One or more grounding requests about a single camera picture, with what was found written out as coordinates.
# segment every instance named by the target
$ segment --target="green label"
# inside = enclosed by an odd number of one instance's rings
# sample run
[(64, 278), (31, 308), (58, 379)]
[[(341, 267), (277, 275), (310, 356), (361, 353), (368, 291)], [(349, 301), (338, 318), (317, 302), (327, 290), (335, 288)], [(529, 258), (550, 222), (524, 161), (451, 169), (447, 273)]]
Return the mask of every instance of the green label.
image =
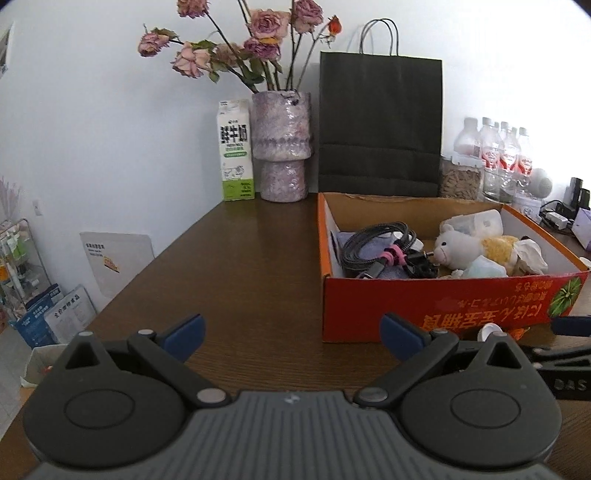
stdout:
[(248, 200), (255, 197), (255, 181), (225, 180), (222, 182), (224, 200)]
[(226, 158), (246, 157), (246, 152), (230, 152), (230, 153), (224, 153), (224, 157), (226, 157)]

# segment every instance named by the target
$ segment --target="white and green carton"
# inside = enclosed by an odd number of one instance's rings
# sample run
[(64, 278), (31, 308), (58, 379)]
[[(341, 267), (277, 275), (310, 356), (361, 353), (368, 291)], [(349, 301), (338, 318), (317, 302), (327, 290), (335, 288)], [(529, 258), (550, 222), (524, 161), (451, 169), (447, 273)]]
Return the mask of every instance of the white and green carton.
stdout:
[(217, 113), (217, 139), (222, 163), (223, 199), (253, 199), (255, 181), (248, 100), (220, 102)]

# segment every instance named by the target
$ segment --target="vase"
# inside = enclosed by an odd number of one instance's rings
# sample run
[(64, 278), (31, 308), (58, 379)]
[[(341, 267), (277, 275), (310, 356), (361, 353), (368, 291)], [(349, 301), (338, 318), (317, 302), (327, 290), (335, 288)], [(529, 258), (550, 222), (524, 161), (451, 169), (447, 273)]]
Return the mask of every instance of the vase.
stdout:
[(280, 203), (306, 198), (304, 161), (312, 156), (310, 94), (254, 94), (251, 124), (252, 155), (262, 163), (261, 197)]

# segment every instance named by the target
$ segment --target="white round speaker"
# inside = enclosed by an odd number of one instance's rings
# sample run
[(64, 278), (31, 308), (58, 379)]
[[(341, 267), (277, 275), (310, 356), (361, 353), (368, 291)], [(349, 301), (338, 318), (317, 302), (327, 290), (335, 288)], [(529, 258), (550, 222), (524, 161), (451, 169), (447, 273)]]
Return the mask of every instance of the white round speaker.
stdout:
[(552, 193), (553, 186), (552, 179), (543, 168), (534, 168), (530, 175), (527, 191), (536, 198), (545, 199)]

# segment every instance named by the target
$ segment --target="yellow plush clothing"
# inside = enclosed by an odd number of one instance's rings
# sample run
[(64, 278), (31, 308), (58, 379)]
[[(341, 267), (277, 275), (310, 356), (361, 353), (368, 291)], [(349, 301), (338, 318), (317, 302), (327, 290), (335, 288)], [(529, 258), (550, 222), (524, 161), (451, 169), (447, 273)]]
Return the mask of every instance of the yellow plush clothing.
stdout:
[(499, 265), (506, 266), (511, 260), (513, 245), (519, 241), (517, 237), (511, 235), (494, 236), (482, 240), (484, 256)]

